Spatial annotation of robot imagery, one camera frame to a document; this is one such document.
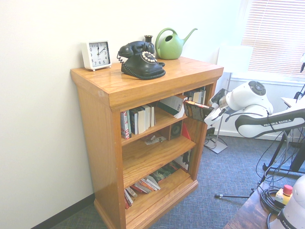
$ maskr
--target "shelf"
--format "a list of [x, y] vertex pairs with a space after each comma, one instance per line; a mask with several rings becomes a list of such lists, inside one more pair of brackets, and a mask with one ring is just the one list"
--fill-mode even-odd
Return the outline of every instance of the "shelf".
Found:
[[156, 217], [168, 211], [177, 201], [194, 191], [198, 185], [188, 173], [179, 169], [159, 183], [161, 190], [138, 194], [125, 211], [126, 228], [146, 228]]
[[126, 145], [130, 142], [133, 142], [135, 140], [138, 140], [141, 137], [149, 135], [153, 132], [156, 132], [156, 131], [164, 128], [164, 127], [167, 127], [171, 124], [174, 124], [174, 123], [179, 122], [180, 120], [183, 120], [183, 119], [186, 118], [185, 114], [183, 115], [182, 118], [175, 118], [173, 115], [167, 113], [166, 111], [162, 110], [159, 107], [155, 107], [154, 109], [155, 109], [154, 113], [155, 113], [155, 116], [156, 116], [156, 123], [157, 124], [153, 127], [149, 127], [148, 130], [144, 131], [141, 134], [138, 134], [138, 135], [132, 134], [132, 137], [129, 138], [129, 139], [122, 138], [122, 146], [124, 146], [124, 145]]
[[195, 145], [191, 140], [180, 136], [171, 141], [165, 140], [148, 146], [140, 139], [123, 146], [124, 188], [171, 162]]

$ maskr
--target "clock face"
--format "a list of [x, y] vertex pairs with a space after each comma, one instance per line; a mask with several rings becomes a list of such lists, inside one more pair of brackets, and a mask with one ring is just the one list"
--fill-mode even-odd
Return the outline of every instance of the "clock face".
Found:
[[99, 67], [110, 63], [108, 42], [89, 43], [92, 67]]

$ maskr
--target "green watering can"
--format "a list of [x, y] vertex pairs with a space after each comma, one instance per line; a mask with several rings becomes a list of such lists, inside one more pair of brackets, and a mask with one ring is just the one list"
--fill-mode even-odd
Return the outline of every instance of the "green watering can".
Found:
[[[161, 41], [159, 44], [159, 38], [160, 38], [161, 34], [168, 30], [172, 31], [173, 34], [165, 37], [165, 39], [163, 39], [163, 41]], [[196, 28], [193, 29], [189, 33], [189, 35], [187, 35], [186, 38], [184, 38], [183, 40], [180, 39], [178, 37], [176, 31], [171, 28], [166, 28], [166, 29], [162, 30], [158, 34], [157, 39], [156, 39], [155, 47], [156, 47], [158, 56], [164, 60], [178, 59], [182, 53], [182, 48], [183, 48], [185, 42], [187, 41], [187, 39], [189, 39], [189, 37], [195, 30], [197, 30], [197, 29]]]

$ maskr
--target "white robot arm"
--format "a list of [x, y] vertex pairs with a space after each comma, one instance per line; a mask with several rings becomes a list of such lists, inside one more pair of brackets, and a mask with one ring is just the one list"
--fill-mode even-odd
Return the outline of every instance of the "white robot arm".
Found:
[[204, 119], [214, 124], [223, 114], [232, 115], [242, 110], [236, 122], [237, 131], [244, 137], [259, 137], [271, 132], [290, 130], [305, 125], [305, 100], [303, 98], [291, 108], [273, 113], [273, 106], [266, 96], [265, 87], [250, 81], [236, 87], [225, 95], [225, 89], [214, 95], [210, 102], [216, 103], [214, 110]]
[[[289, 109], [273, 113], [273, 106], [266, 96], [265, 87], [257, 82], [246, 82], [225, 94], [220, 90], [210, 103], [216, 103], [214, 110], [204, 119], [214, 124], [223, 114], [240, 115], [235, 121], [237, 131], [244, 137], [291, 130], [305, 125], [305, 96]], [[277, 219], [270, 223], [270, 229], [305, 228], [305, 175], [299, 178], [293, 188], [293, 196]]]

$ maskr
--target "window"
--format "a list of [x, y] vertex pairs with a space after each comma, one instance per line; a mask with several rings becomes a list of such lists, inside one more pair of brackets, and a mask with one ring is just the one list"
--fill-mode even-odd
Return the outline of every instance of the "window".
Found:
[[250, 75], [305, 80], [305, 0], [252, 0], [242, 45], [254, 48]]

